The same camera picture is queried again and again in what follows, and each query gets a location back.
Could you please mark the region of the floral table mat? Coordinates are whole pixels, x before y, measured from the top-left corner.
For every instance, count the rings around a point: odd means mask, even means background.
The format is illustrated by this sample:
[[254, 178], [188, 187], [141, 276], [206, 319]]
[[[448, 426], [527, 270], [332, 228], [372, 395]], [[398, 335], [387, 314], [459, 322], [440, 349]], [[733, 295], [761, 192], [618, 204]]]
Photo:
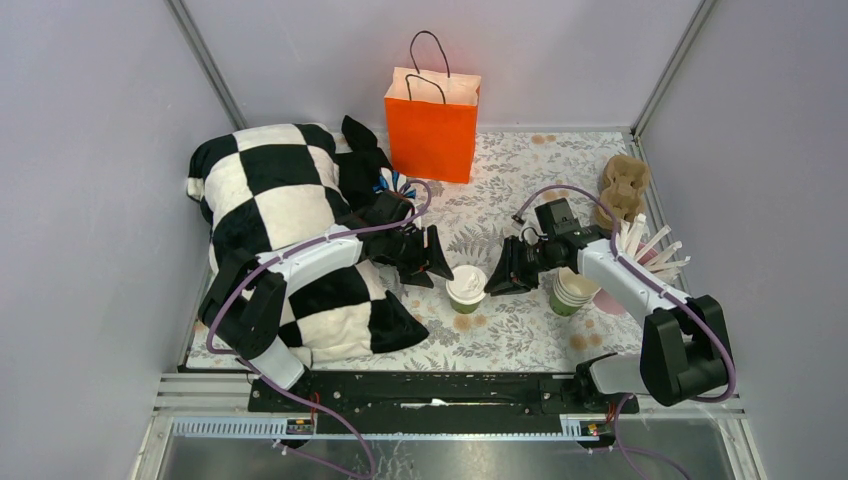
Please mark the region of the floral table mat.
[[[291, 146], [294, 135], [291, 125], [258, 127], [209, 140], [192, 155], [188, 195], [207, 221], [236, 224], [233, 234], [214, 230], [212, 268], [231, 250], [257, 252], [265, 242], [244, 150], [260, 155], [273, 193], [272, 227], [291, 241], [363, 204], [389, 163], [382, 140], [345, 139], [316, 125], [306, 131], [314, 161], [306, 167]], [[480, 134], [470, 182], [432, 182], [424, 219], [438, 227], [451, 264], [490, 270], [510, 215], [530, 194], [565, 198], [588, 218], [593, 205], [583, 191], [596, 188], [606, 164], [624, 150], [620, 133]], [[640, 327], [610, 299], [597, 297], [573, 319], [554, 313], [552, 282], [545, 275], [536, 291], [486, 299], [461, 314], [442, 283], [406, 286], [392, 268], [364, 262], [295, 293], [284, 305], [281, 334], [300, 361], [330, 369], [565, 371], [603, 353], [638, 349]]]

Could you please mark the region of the orange paper bag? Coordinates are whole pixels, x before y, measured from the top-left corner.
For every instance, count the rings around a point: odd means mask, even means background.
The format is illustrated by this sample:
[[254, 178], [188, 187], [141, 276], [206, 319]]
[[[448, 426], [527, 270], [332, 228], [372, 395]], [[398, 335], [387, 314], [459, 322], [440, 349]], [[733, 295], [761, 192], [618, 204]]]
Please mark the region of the orange paper bag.
[[[442, 70], [418, 65], [414, 48], [422, 35], [435, 41]], [[384, 95], [392, 164], [409, 177], [468, 184], [482, 77], [454, 71], [439, 38], [429, 30], [412, 37], [409, 56], [412, 66], [393, 70]]]

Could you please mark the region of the pink cup of stirrers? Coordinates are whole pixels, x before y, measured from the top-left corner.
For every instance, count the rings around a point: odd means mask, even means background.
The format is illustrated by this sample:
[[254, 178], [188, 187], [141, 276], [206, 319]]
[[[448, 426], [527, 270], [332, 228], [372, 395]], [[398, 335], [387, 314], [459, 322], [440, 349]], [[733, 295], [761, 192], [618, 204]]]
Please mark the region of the pink cup of stirrers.
[[657, 309], [674, 309], [691, 298], [674, 285], [689, 260], [670, 259], [681, 247], [679, 242], [661, 252], [655, 250], [669, 233], [670, 227], [663, 226], [647, 239], [647, 217], [643, 213], [632, 223], [623, 220], [612, 240], [600, 239], [582, 250], [580, 272], [636, 320]]

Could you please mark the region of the green paper coffee cup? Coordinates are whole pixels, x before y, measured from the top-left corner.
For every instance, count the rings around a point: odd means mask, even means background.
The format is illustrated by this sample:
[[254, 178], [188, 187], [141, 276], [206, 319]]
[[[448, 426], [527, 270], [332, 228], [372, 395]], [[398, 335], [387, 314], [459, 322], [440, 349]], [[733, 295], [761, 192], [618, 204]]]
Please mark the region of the green paper coffee cup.
[[475, 310], [477, 310], [486, 297], [485, 293], [481, 293], [478, 295], [470, 296], [470, 297], [450, 297], [450, 304], [454, 311], [459, 314], [471, 314]]

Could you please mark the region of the white plastic cup lid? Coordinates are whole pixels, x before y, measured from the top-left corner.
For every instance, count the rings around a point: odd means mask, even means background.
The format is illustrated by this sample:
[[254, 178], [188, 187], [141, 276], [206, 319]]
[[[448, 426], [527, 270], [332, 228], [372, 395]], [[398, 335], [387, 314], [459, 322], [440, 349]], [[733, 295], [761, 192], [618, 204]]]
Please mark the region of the white plastic cup lid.
[[480, 303], [485, 297], [487, 276], [473, 265], [459, 265], [452, 269], [453, 278], [446, 283], [449, 298], [463, 305]]

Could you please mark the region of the brown cardboard cup carrier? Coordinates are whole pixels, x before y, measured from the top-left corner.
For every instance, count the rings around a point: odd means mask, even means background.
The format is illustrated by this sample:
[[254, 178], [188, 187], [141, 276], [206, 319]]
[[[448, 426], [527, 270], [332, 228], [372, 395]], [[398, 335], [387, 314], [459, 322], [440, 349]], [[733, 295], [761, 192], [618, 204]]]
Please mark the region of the brown cardboard cup carrier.
[[643, 195], [651, 182], [650, 167], [637, 158], [615, 155], [601, 175], [600, 201], [618, 220], [632, 223], [645, 212]]

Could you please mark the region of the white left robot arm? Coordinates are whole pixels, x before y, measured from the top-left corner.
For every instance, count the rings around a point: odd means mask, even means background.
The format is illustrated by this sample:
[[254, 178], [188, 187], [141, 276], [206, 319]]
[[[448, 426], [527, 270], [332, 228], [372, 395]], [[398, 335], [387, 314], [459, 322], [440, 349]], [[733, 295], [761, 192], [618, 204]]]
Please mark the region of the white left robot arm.
[[272, 387], [272, 398], [288, 411], [309, 401], [307, 368], [278, 335], [285, 300], [336, 270], [372, 260], [396, 268], [407, 285], [433, 287], [432, 275], [453, 279], [436, 226], [415, 226], [426, 209], [400, 193], [383, 191], [374, 203], [351, 213], [324, 233], [258, 255], [232, 252], [198, 308], [208, 337], [220, 337]]

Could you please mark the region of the stack of green paper cups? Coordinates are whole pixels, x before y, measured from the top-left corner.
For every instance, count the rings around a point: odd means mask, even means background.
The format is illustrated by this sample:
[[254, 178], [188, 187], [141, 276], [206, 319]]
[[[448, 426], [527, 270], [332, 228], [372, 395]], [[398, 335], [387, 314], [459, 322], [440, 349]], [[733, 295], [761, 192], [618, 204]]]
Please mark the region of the stack of green paper cups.
[[560, 268], [549, 296], [551, 310], [559, 316], [570, 316], [588, 305], [601, 287], [570, 268]]

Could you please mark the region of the blue white striped cloth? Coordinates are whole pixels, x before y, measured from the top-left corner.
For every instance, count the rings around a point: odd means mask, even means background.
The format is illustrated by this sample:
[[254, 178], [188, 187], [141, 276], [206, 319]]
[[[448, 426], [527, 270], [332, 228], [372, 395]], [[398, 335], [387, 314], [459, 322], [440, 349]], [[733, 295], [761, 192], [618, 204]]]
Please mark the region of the blue white striped cloth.
[[377, 194], [392, 191], [405, 198], [416, 198], [415, 189], [409, 184], [408, 178], [398, 171], [386, 167], [379, 169], [377, 183], [373, 186], [373, 191]]

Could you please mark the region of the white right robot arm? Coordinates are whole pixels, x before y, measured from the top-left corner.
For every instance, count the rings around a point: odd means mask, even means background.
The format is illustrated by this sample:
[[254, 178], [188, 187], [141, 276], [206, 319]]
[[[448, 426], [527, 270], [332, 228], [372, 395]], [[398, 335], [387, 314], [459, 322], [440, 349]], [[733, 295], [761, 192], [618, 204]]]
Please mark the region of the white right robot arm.
[[597, 412], [613, 395], [639, 393], [664, 406], [685, 400], [721, 402], [735, 389], [736, 374], [724, 314], [711, 296], [692, 297], [627, 258], [609, 235], [584, 227], [567, 200], [535, 209], [541, 235], [529, 243], [505, 238], [500, 259], [486, 284], [492, 296], [523, 294], [539, 286], [542, 272], [569, 268], [598, 285], [639, 321], [641, 350], [609, 354], [575, 369], [573, 396], [583, 410]]

